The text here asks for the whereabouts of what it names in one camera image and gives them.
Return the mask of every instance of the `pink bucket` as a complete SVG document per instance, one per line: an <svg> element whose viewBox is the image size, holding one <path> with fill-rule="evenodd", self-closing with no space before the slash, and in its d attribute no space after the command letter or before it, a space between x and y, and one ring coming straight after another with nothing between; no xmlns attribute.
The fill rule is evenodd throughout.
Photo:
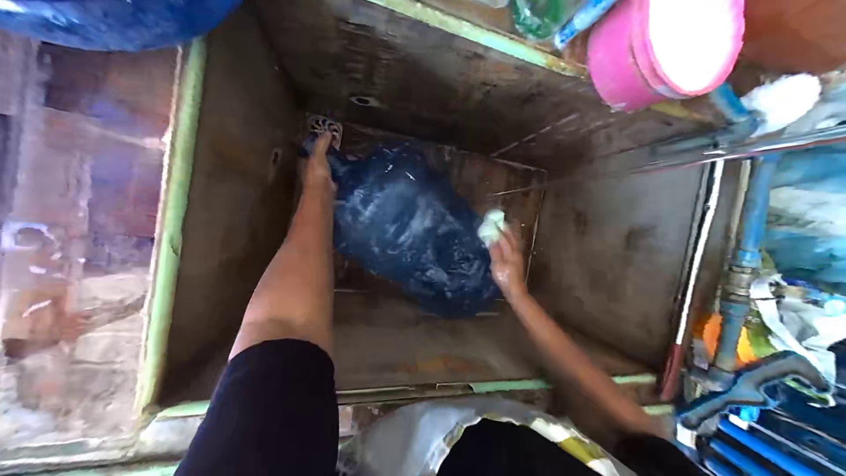
<svg viewBox="0 0 846 476"><path fill-rule="evenodd" d="M667 77L656 59L649 38L650 0L620 0L588 40L587 67L600 97L613 109L630 112L712 91L731 73L743 45L743 4L732 0L730 20L737 27L718 73L705 87L685 90Z"/></svg>

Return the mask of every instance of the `metal rod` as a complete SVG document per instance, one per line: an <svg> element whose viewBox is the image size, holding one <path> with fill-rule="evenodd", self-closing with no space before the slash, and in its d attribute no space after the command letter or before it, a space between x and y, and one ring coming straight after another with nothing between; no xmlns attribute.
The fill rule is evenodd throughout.
<svg viewBox="0 0 846 476"><path fill-rule="evenodd" d="M724 433L739 441L747 448L750 448L752 451L758 453L764 458L776 463L779 468L783 469L789 474L792 474L793 476L819 475L819 473L817 473L811 468L808 468L796 458L791 457L789 454L779 450L774 446L768 445L764 441L755 437L754 434L742 430L740 427L738 427L734 423L730 423L728 420L721 421L719 428Z"/></svg>
<svg viewBox="0 0 846 476"><path fill-rule="evenodd" d="M822 130L814 130L804 134L787 137L776 137L772 139L761 139L752 144L741 144L728 150L710 150L700 153L684 153L680 157L673 158L659 158L652 162L638 165L629 169L614 170L611 172L595 172L580 174L578 171L568 177L561 179L550 180L545 184L530 185L518 189L499 191L491 194L491 196L510 195L512 193L519 193L521 191L545 190L554 186L564 185L571 181L582 181L585 179L614 179L625 177L628 175L648 174L651 172L659 172L664 170L681 169L683 167L690 167L695 165L702 165L704 163L722 162L726 160L736 160L739 158L750 158L763 154L771 154L776 152L787 152L793 150L806 149L808 147L826 146L831 144L839 144L846 142L846 125L838 125ZM638 150L647 150L649 147L640 147L638 149L631 149L626 152L634 152Z"/></svg>

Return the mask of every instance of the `metal pipe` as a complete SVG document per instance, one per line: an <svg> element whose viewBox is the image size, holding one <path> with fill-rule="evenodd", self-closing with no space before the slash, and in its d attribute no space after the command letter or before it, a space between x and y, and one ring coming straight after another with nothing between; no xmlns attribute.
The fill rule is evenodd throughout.
<svg viewBox="0 0 846 476"><path fill-rule="evenodd" d="M791 457L789 454L779 450L778 448L768 445L762 440L759 440L752 433L741 429L739 426L729 422L728 420L722 420L720 422L720 430L736 439L752 451L776 463L779 468L792 474L793 476L819 476L818 472L808 468L796 458Z"/></svg>
<svg viewBox="0 0 846 476"><path fill-rule="evenodd" d="M562 177L560 179L550 180L545 184L531 185L518 189L507 191L500 191L491 194L491 196L510 195L512 193L520 193L522 191L530 190L545 190L550 187L565 185L571 181L583 181L587 179L614 179L625 177L634 174L649 174L652 172L659 172L663 170L681 169L683 167L690 167L701 165L703 163L718 162L724 160L736 160L739 158L752 158L765 154L774 154L778 152L787 152L793 150L806 149L808 147L826 146L831 144L839 144L846 142L846 125L838 125L827 129L814 130L804 134L787 137L776 137L772 139L760 139L759 141L750 144L741 144L737 146L728 147L728 150L715 149L705 152L687 152L680 154L672 154L672 158L659 158L652 162L637 165L628 169L613 170L610 172L600 173L575 173ZM616 152L612 155L619 155L625 152L648 151L651 146L637 147L628 151Z"/></svg>
<svg viewBox="0 0 846 476"><path fill-rule="evenodd" d="M696 220L695 228L691 230L693 237L692 253L689 257L688 273L685 276L684 293L681 298L681 310L678 317L678 328L676 339L670 346L667 361L664 365L664 374L661 378L661 390L659 392L661 401L670 401L678 389L678 375L684 360L683 343L687 335L687 324L690 315L690 306L693 303L693 293L696 287L696 278L699 275L699 268L702 264L702 257L705 255L705 248L708 242L708 235L711 233L711 224L714 221L714 214L717 211L717 203L720 197L720 184L722 183L723 162L715 162L710 165L704 175L704 205L702 214Z"/></svg>
<svg viewBox="0 0 846 476"><path fill-rule="evenodd" d="M742 452L735 450L724 441L711 439L709 446L713 448L717 454L726 458L726 460L731 462L744 473L754 474L755 476L775 476L772 471L764 468L757 461L747 457Z"/></svg>

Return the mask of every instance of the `blue object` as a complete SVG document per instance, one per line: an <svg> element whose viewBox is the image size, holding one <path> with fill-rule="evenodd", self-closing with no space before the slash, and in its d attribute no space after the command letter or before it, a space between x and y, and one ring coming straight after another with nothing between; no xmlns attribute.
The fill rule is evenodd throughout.
<svg viewBox="0 0 846 476"><path fill-rule="evenodd" d="M139 51L176 45L221 22L240 0L8 0L0 29L65 47Z"/></svg>
<svg viewBox="0 0 846 476"><path fill-rule="evenodd" d="M745 422L756 422L760 415L760 407L741 407L738 409L738 416Z"/></svg>
<svg viewBox="0 0 846 476"><path fill-rule="evenodd" d="M564 49L567 43L576 37L579 33L590 28L596 23L614 4L617 0L589 0L579 11L573 15L552 40L555 47L559 50Z"/></svg>
<svg viewBox="0 0 846 476"><path fill-rule="evenodd" d="M792 474L793 476L818 476L819 473L808 468L797 459L791 457L787 453L774 448L767 443L756 438L752 433L741 429L734 423L728 420L720 422L720 430L736 439L744 446L750 448L752 451L760 454L764 458L776 463L781 469Z"/></svg>
<svg viewBox="0 0 846 476"><path fill-rule="evenodd" d="M738 249L732 264L744 268L761 266L761 244L766 232L766 214L770 205L770 184L776 174L778 155L755 158L741 215Z"/></svg>
<svg viewBox="0 0 846 476"><path fill-rule="evenodd" d="M338 252L443 317L472 316L500 296L476 235L481 219L412 142L378 145L363 160L335 150L329 158Z"/></svg>
<svg viewBox="0 0 846 476"><path fill-rule="evenodd" d="M821 393L832 389L808 359L793 351L770 354L729 375L733 375L733 380L724 385L726 390L708 392L679 408L679 424L686 429L698 429L729 407L772 407L775 401L766 388L787 377L797 377Z"/></svg>
<svg viewBox="0 0 846 476"><path fill-rule="evenodd" d="M728 122L732 124L741 123L752 118L752 114L740 102L740 99L734 94L734 90L728 83L722 83L720 86L717 86L717 89L708 94L708 98L714 106L717 106L717 109L720 110Z"/></svg>
<svg viewBox="0 0 846 476"><path fill-rule="evenodd" d="M846 147L785 153L772 188L794 205L770 208L765 248L778 271L806 288L846 294Z"/></svg>
<svg viewBox="0 0 846 476"><path fill-rule="evenodd" d="M750 268L761 266L761 244L766 231L766 214L770 202L770 184L778 166L778 155L768 155L752 159L752 172L749 188L740 215L740 230L737 246L728 272L740 276L750 275ZM714 356L714 367L709 374L721 384L727 383L729 372L734 371L737 362L737 346L740 330L749 312L749 296L732 288L727 288L720 300L722 328Z"/></svg>
<svg viewBox="0 0 846 476"><path fill-rule="evenodd" d="M735 450L728 443L720 440L711 440L710 446L744 473L754 474L755 476L775 476L772 471L764 468L757 461L747 457L742 452Z"/></svg>

